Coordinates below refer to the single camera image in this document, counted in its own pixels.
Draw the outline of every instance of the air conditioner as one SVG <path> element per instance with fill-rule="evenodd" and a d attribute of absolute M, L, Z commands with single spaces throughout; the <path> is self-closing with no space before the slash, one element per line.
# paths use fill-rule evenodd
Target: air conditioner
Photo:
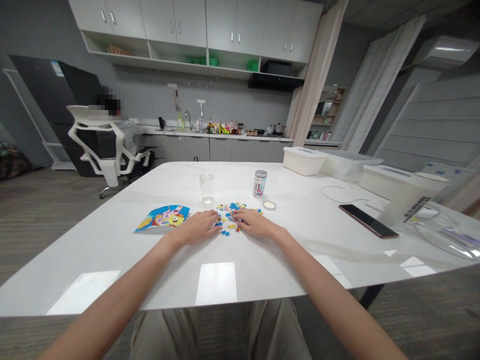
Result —
<path fill-rule="evenodd" d="M 480 43 L 450 36 L 438 36 L 423 43 L 413 60 L 423 68 L 447 70 L 464 64 Z"/>

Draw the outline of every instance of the hand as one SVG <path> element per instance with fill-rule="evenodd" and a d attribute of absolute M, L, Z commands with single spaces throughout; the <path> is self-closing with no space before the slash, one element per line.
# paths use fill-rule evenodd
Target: hand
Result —
<path fill-rule="evenodd" d="M 213 224 L 219 222 L 220 219 L 215 210 L 196 212 L 165 236 L 175 238 L 182 246 L 198 244 L 222 230 L 221 226 L 210 228 Z"/>
<path fill-rule="evenodd" d="M 256 210 L 240 208 L 234 210 L 233 217 L 244 221 L 236 223 L 240 229 L 259 238 L 273 238 L 275 234 L 281 232 L 283 229 L 281 226 L 268 220 Z"/>

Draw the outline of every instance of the refrigerator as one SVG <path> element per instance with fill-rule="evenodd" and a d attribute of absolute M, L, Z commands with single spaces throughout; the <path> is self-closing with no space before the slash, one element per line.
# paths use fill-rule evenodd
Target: refrigerator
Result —
<path fill-rule="evenodd" d="M 82 147 L 69 137 L 74 117 L 67 109 L 68 105 L 91 105 L 104 92 L 97 75 L 62 61 L 9 56 L 78 173 L 83 177 L 97 176 L 88 161 L 80 160 Z M 78 136 L 98 151 L 96 132 L 79 131 Z"/>

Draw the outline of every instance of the cabinet handle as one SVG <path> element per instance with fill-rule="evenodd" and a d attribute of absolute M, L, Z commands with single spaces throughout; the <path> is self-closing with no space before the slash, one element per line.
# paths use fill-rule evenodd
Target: cabinet handle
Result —
<path fill-rule="evenodd" d="M 105 13 L 102 9 L 100 9 L 100 12 L 101 12 L 101 17 L 103 18 L 103 21 L 105 22 L 105 24 L 107 23 L 107 18 L 105 17 Z"/>

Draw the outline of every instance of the gray floor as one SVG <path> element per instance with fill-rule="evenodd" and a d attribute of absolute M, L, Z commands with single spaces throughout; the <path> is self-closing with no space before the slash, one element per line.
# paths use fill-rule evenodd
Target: gray floor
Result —
<path fill-rule="evenodd" d="M 106 200 L 102 178 L 34 171 L 0 182 L 0 285 Z M 351 291 L 357 299 L 363 289 Z M 350 359 L 307 296 L 293 299 L 313 359 Z M 200 359 L 246 359 L 249 303 L 200 309 Z M 387 284 L 370 308 L 409 359 L 480 359 L 480 266 Z M 0 359 L 35 359 L 72 316 L 0 318 Z M 106 359 L 128 359 L 132 323 Z"/>

